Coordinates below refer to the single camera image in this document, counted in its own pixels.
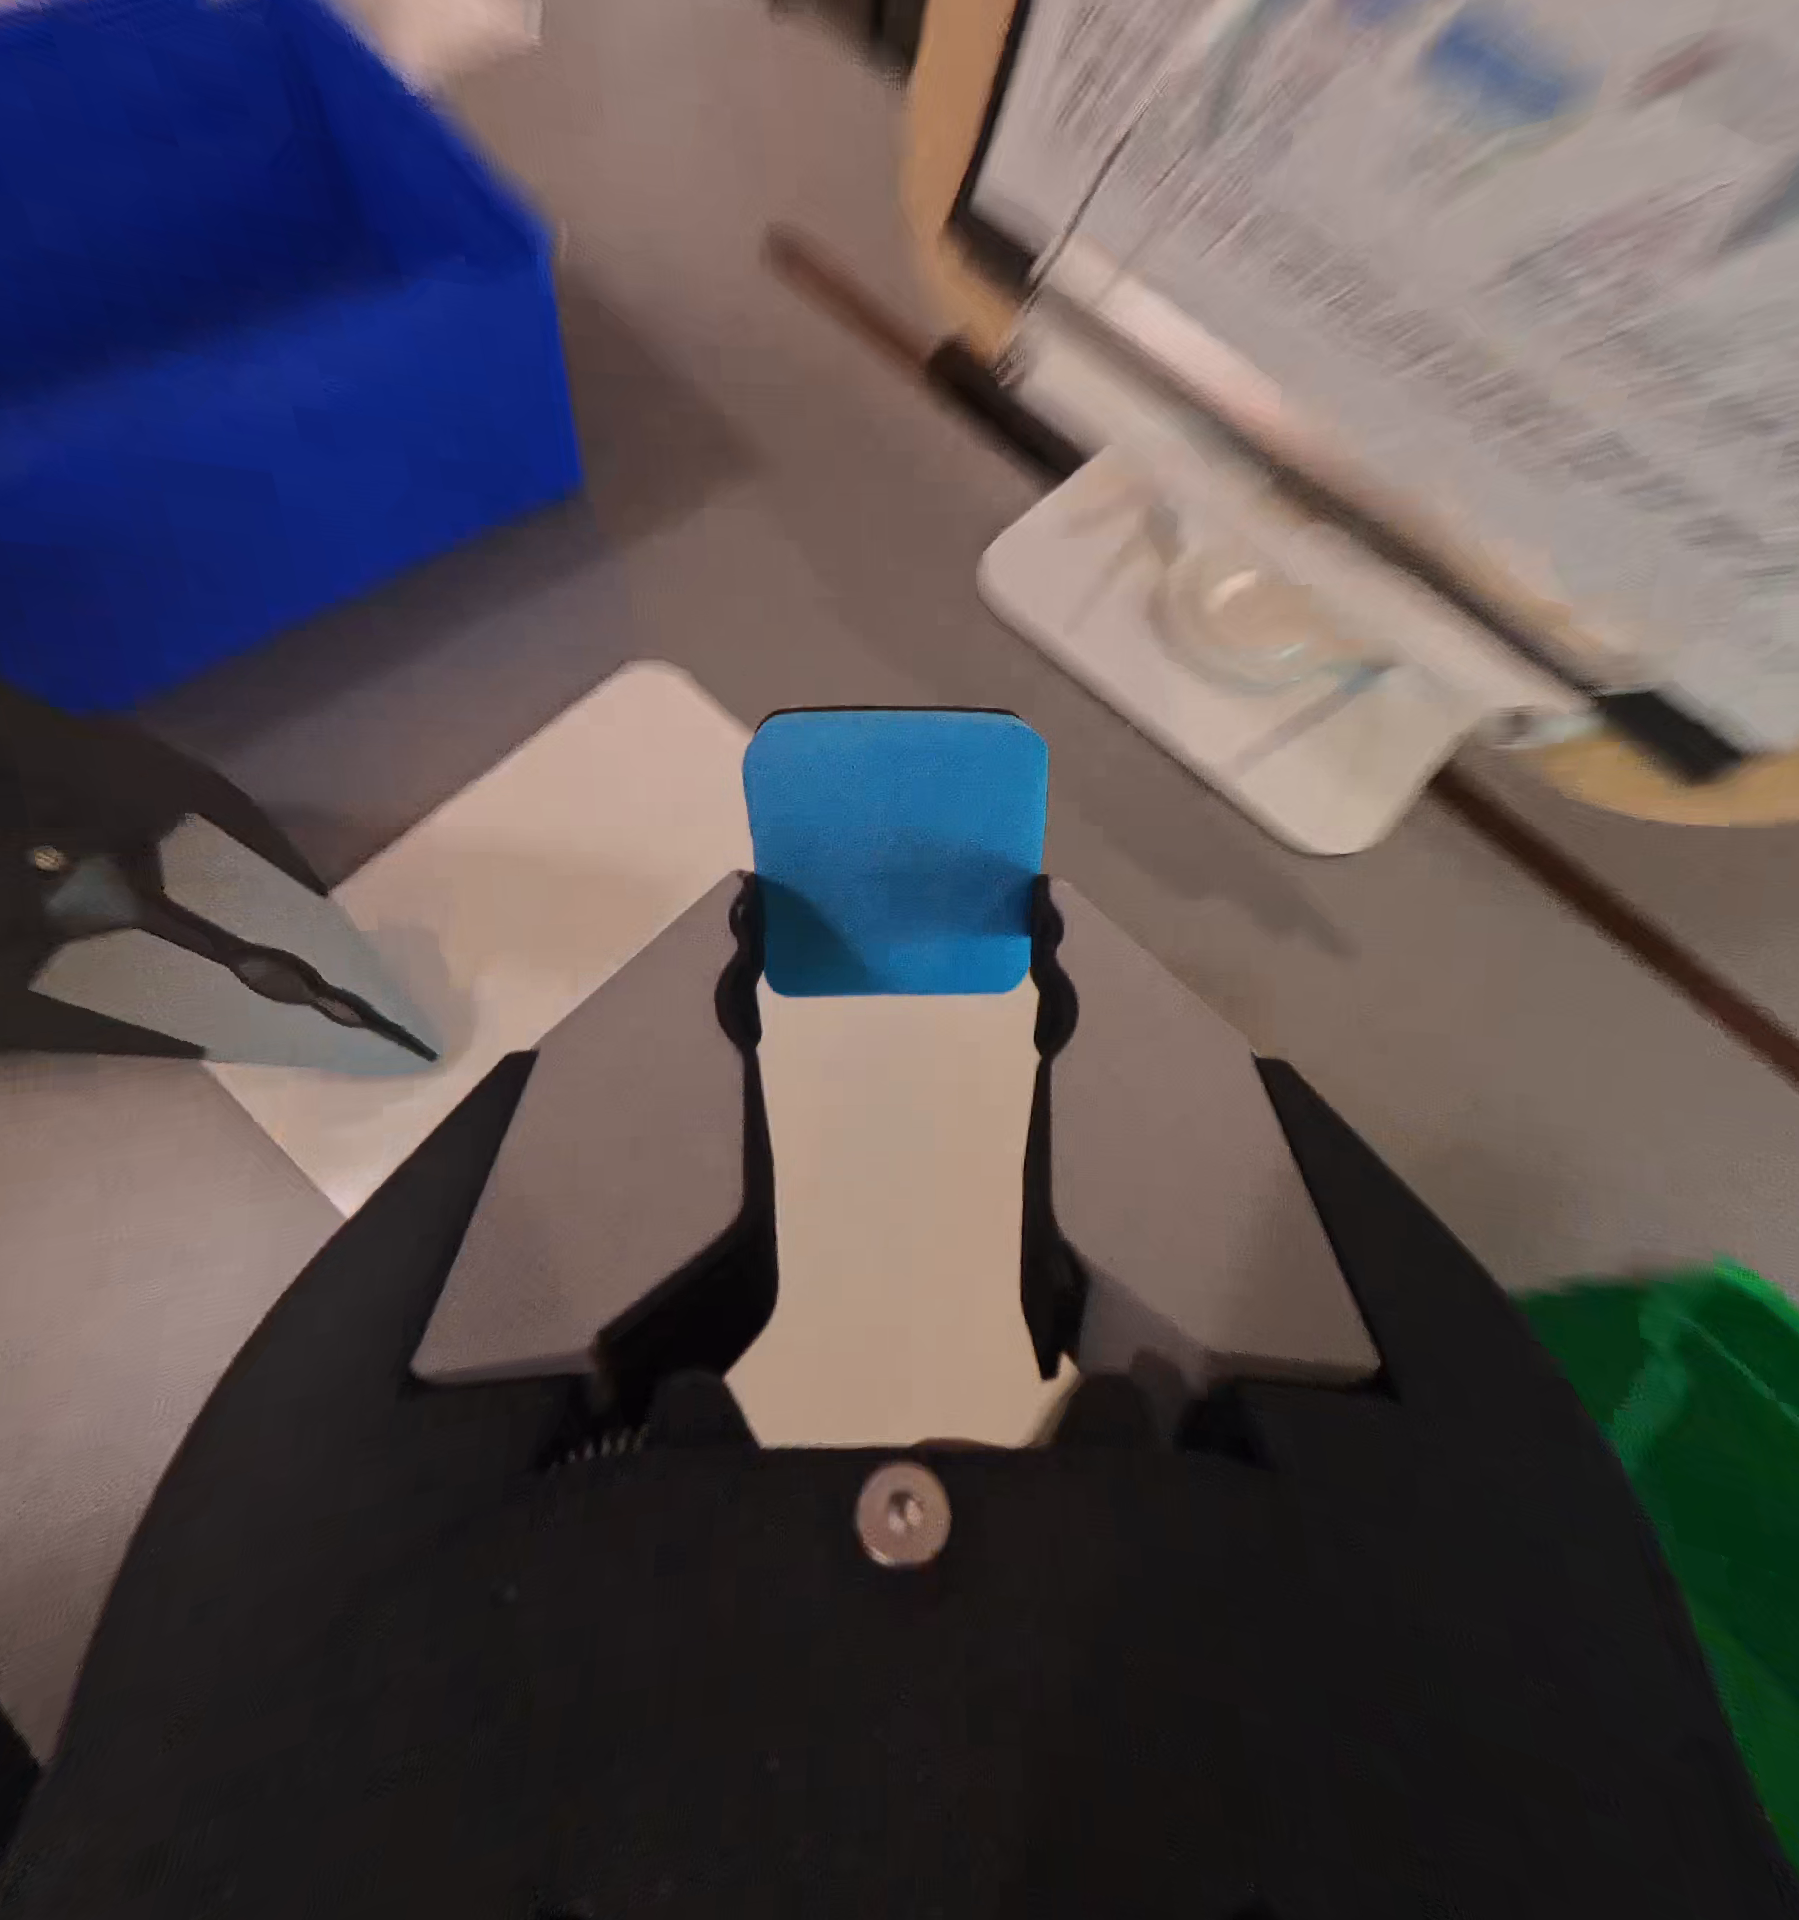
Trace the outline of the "blue whiteboard eraser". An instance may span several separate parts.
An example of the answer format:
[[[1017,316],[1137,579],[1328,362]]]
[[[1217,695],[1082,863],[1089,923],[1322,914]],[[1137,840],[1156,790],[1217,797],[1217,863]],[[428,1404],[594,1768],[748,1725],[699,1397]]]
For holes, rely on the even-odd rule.
[[[1029,978],[1048,746],[1007,708],[780,708],[739,759],[778,998]]]

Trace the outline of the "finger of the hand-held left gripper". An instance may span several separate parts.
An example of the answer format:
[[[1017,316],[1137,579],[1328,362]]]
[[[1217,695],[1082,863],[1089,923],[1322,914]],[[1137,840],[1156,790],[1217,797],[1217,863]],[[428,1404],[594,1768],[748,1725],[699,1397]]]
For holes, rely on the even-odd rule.
[[[181,957],[181,1026],[210,1060],[436,1060],[439,1032],[406,992],[378,944],[316,885],[285,877],[210,823],[165,840],[165,891],[210,927],[312,960],[327,988],[364,1004],[373,1024],[341,1024],[312,1004],[281,1004],[236,983],[228,968]]]
[[[30,992],[196,1042],[213,1066],[327,1069],[360,1080],[421,1076],[436,1066],[436,1026],[428,1009],[406,992],[406,983],[388,968],[378,948],[360,927],[327,916],[292,935],[281,935],[281,948],[305,957],[331,988],[360,998],[403,1032],[392,1039],[373,1026],[336,1024],[312,1004],[262,998],[228,968],[144,927],[115,927],[54,948],[30,975]]]

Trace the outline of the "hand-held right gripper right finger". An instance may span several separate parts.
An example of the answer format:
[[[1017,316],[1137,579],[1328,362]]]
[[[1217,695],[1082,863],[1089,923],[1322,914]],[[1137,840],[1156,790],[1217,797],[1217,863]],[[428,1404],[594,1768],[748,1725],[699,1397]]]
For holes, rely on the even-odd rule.
[[[1369,1383],[1262,1060],[1082,885],[1029,896],[1036,1101],[1017,1302],[1045,1378]]]

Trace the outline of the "white whiteboard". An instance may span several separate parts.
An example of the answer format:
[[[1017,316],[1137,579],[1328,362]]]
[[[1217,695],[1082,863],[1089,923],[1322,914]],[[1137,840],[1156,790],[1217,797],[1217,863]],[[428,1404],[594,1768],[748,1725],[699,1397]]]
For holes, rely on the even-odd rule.
[[[213,1069],[356,1218],[501,1056],[533,1049],[725,872],[748,731],[634,666],[336,885],[444,1060],[413,1080]],[[1036,983],[778,998],[780,1302],[732,1386],[766,1446],[1029,1446],[1071,1394],[1017,1309]]]

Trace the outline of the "instruction sheet on stand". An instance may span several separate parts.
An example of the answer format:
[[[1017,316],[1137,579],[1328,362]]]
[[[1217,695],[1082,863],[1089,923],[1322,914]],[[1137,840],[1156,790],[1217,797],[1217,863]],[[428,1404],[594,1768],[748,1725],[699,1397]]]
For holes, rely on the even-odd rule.
[[[979,587],[1048,666],[1273,840],[1369,852],[1464,746],[1556,750],[1562,785],[1658,823],[1799,823],[1799,750],[1742,755],[1529,591],[1372,517],[1213,409],[962,211],[1013,5],[922,5],[908,211],[1007,400],[1083,451]]]

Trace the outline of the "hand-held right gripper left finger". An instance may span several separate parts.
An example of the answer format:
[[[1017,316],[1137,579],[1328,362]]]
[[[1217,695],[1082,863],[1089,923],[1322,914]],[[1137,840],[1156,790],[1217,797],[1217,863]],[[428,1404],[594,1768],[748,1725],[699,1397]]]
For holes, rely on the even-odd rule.
[[[778,1313],[761,975],[732,872],[533,1049],[415,1378],[732,1378]]]

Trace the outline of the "green plastic bin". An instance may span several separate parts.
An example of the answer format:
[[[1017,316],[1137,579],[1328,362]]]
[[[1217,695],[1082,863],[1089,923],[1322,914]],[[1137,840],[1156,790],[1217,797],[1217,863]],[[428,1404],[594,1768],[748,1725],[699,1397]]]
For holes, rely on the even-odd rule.
[[[1799,1870],[1799,1309],[1736,1263],[1580,1275],[1517,1302],[1658,1524]]]

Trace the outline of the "blue plastic bin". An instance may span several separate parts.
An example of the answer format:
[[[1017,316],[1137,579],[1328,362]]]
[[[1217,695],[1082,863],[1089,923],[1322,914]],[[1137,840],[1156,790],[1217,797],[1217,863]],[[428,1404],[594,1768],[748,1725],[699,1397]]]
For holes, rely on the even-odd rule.
[[[107,716],[583,484],[555,236],[331,5],[0,8],[0,679]]]

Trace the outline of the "printed instruction sheet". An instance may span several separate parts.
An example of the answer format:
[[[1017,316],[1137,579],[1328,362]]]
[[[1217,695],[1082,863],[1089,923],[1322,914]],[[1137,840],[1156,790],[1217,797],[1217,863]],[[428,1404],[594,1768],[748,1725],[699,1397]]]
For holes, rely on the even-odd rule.
[[[1013,5],[962,211],[1736,750],[1799,750],[1799,5]]]

